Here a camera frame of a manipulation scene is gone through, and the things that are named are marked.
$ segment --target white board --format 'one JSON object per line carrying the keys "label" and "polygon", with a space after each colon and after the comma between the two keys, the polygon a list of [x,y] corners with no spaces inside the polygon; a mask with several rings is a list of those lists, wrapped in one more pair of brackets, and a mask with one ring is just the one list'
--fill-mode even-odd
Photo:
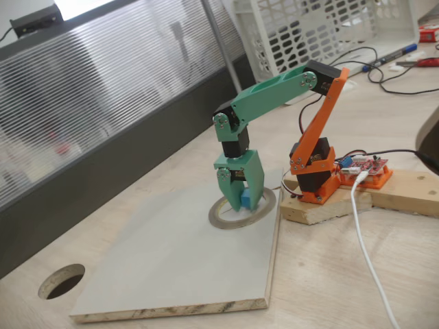
{"label": "white board", "polygon": [[[266,173],[275,188],[282,171]],[[77,322],[222,313],[268,307],[278,201],[258,222],[213,227],[217,184],[145,200],[79,296]]]}

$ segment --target red circuit board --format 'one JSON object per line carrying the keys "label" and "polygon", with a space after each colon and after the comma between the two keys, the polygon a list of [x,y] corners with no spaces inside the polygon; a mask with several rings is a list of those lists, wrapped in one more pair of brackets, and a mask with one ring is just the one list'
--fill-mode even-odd
{"label": "red circuit board", "polygon": [[376,175],[387,163],[387,159],[355,159],[352,158],[353,163],[349,167],[360,167],[361,171],[369,171],[369,175]]}

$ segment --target robotic arm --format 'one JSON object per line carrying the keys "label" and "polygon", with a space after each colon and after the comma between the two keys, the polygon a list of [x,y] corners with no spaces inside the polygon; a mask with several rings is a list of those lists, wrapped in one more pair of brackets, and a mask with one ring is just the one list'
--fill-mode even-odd
{"label": "robotic arm", "polygon": [[213,123],[224,153],[215,161],[221,191],[235,211],[248,184],[249,209],[255,210],[263,194],[264,173],[256,150],[248,149],[247,125],[308,90],[327,96],[323,106],[290,154],[292,174],[298,176],[302,201],[324,203],[340,186],[333,174],[335,152],[319,138],[348,77],[342,71],[310,60],[307,65],[243,90],[214,114]]}

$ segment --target wooden base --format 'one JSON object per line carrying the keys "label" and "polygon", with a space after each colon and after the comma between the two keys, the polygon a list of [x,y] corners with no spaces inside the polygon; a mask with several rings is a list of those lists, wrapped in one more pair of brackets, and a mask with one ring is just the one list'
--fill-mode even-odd
{"label": "wooden base", "polygon": [[[372,208],[372,195],[370,193],[358,193],[355,199],[359,210]],[[351,213],[351,192],[340,188],[324,204],[301,202],[297,198],[289,196],[281,203],[281,214],[285,219],[307,225]]]}
{"label": "wooden base", "polygon": [[[298,189],[296,176],[285,178],[288,188]],[[281,213],[290,221],[315,224],[352,213],[350,186],[341,186],[323,205],[307,204],[286,197]],[[358,209],[371,206],[439,217],[439,180],[436,176],[417,171],[395,170],[380,190],[358,188]]]}

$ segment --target wooden desk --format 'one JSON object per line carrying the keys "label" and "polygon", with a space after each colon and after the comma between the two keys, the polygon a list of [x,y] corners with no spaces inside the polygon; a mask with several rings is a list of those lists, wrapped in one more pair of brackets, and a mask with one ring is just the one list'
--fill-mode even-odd
{"label": "wooden desk", "polygon": [[[432,47],[422,46],[433,53]],[[388,83],[388,88],[437,87],[437,76],[437,68],[413,69]],[[389,95],[363,74],[352,80],[357,87],[340,97],[324,130],[337,154],[357,148],[414,148],[418,129],[439,105],[439,93]],[[288,166],[288,153],[300,136],[299,111],[310,101],[280,107],[250,124],[250,146],[258,149],[265,170]],[[316,106],[307,109],[305,125],[316,110]],[[208,129],[0,280],[0,328],[391,328],[351,216],[314,226],[281,221],[269,309],[85,326],[73,323],[69,312],[80,291],[142,200],[215,181],[213,162],[221,151],[215,131]],[[426,170],[412,154],[389,154],[388,158],[394,168]],[[374,209],[361,213],[360,221],[400,326],[439,328],[439,220]],[[41,283],[73,263],[86,267],[79,285],[56,299],[40,299]]]}

